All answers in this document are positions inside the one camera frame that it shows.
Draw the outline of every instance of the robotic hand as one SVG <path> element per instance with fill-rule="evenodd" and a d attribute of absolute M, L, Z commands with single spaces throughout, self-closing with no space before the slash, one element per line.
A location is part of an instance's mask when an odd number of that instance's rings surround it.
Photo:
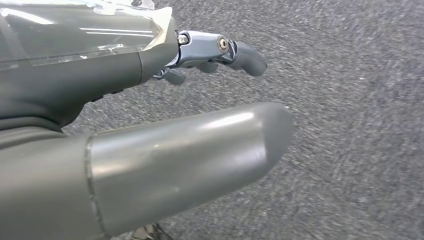
<path fill-rule="evenodd" d="M 260 76 L 248 45 L 179 30 L 169 7 L 0 0 L 0 239 L 100 240 L 133 231 L 268 173 L 292 117 L 257 103 L 66 136 L 82 107 L 178 68 Z"/>

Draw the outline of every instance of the screw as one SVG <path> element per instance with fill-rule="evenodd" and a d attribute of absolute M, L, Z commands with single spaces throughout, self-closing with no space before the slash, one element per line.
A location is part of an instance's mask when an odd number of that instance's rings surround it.
<path fill-rule="evenodd" d="M 180 34 L 177 39 L 180 45 L 189 43 L 189 38 L 184 34 Z"/>
<path fill-rule="evenodd" d="M 228 51 L 228 40 L 225 37 L 218 37 L 218 48 L 223 53 L 226 53 Z"/>

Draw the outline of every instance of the gray plastic cover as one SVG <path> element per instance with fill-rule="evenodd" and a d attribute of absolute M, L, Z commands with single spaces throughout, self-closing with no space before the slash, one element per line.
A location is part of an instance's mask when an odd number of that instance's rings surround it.
<path fill-rule="evenodd" d="M 0 0 L 0 70 L 145 51 L 165 42 L 171 17 L 102 0 Z"/>

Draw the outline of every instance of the prosthetic hand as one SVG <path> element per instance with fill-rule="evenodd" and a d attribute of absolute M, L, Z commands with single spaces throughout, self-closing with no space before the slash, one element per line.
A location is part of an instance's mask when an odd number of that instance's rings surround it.
<path fill-rule="evenodd" d="M 0 0 L 0 239 L 107 239 L 235 191 L 281 159 L 292 118 L 258 103 L 97 134 L 84 104 L 218 65 L 260 76 L 248 45 L 176 28 L 170 7 Z"/>

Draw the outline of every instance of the gray plastic casing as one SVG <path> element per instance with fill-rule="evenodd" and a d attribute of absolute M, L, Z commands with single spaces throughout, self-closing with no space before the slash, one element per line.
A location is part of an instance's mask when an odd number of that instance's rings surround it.
<path fill-rule="evenodd" d="M 272 102 L 95 135 L 2 131 L 15 145 L 0 145 L 0 239 L 96 240 L 154 223 L 260 179 L 292 131 Z"/>

